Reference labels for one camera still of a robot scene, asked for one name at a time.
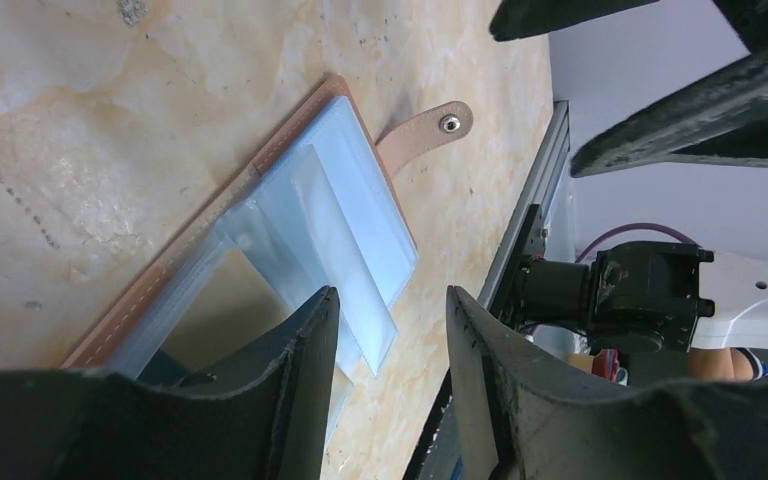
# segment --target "white wall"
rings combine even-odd
[[[573,151],[747,54],[709,0],[661,0],[555,32],[550,46],[555,98],[570,101]],[[610,228],[647,221],[768,259],[768,169],[661,164],[575,179],[572,189],[577,250]],[[663,237],[617,240],[636,238]]]

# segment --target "tan leather cover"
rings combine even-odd
[[[61,366],[82,368],[104,365],[157,298],[183,259],[187,258],[192,247],[204,237],[208,228],[228,207],[246,197],[261,175],[269,170],[328,102],[337,96],[348,97],[369,144],[373,145],[345,79],[339,75],[329,76],[278,129],[254,159],[219,190],[146,267]],[[445,134],[439,130],[440,121],[449,112],[459,116],[461,126],[457,132]],[[393,190],[391,178],[416,156],[463,138],[471,127],[472,112],[469,107],[461,102],[451,102],[398,125],[382,138],[377,149],[372,149],[379,167],[385,172],[384,177],[400,212],[401,205]]]
[[[452,133],[441,128],[441,121],[453,116],[460,126]],[[425,152],[463,138],[472,130],[472,110],[463,102],[449,102],[426,110],[399,124],[375,145],[384,159],[384,171],[395,177],[405,165]]]

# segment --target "white bracket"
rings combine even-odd
[[[713,317],[700,317],[691,347],[768,349],[768,262],[714,252],[699,264],[699,298],[713,300]]]

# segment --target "marble surface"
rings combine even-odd
[[[0,368],[53,367],[326,72],[373,135],[462,100],[475,126],[394,186],[420,263],[380,378],[361,365],[326,478],[401,478],[552,112],[545,38],[496,2],[0,0]],[[136,22],[133,26],[127,23]]]

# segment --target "person's arm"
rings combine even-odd
[[[748,382],[754,376],[749,359],[733,348],[691,348],[687,363],[690,376],[700,380]]]

